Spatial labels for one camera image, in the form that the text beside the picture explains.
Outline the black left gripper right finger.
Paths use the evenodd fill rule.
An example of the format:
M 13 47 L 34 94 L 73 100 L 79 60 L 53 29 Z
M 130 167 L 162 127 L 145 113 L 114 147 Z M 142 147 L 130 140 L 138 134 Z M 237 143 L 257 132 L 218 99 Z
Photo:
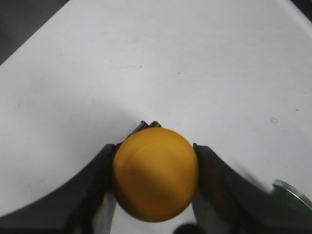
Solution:
M 192 202 L 208 234 L 310 234 L 312 214 L 279 201 L 250 183 L 208 146 L 193 145 L 199 163 Z

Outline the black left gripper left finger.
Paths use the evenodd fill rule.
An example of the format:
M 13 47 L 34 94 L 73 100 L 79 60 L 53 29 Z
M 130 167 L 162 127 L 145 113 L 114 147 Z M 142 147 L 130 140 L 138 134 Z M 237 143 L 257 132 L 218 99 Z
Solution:
M 73 178 L 39 200 L 0 218 L 2 234 L 94 233 L 93 220 L 112 184 L 116 146 L 107 144 Z

